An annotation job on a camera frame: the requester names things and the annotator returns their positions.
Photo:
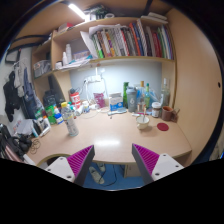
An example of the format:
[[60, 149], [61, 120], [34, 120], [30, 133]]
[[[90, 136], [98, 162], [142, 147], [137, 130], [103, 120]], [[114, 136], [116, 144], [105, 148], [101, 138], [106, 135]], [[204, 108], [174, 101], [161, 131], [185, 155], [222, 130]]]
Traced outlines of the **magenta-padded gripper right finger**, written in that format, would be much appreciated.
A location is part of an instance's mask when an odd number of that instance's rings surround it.
[[132, 155], [145, 185], [183, 169], [183, 166], [168, 154], [157, 154], [137, 144], [132, 144]]

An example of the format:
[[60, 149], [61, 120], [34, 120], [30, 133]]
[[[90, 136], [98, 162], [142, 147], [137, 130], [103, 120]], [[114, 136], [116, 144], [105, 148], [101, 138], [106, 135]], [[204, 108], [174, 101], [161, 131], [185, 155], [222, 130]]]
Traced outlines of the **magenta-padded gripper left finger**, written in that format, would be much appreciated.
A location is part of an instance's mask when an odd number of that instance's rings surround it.
[[57, 158], [46, 171], [82, 186], [94, 155], [94, 146], [90, 145], [69, 157]]

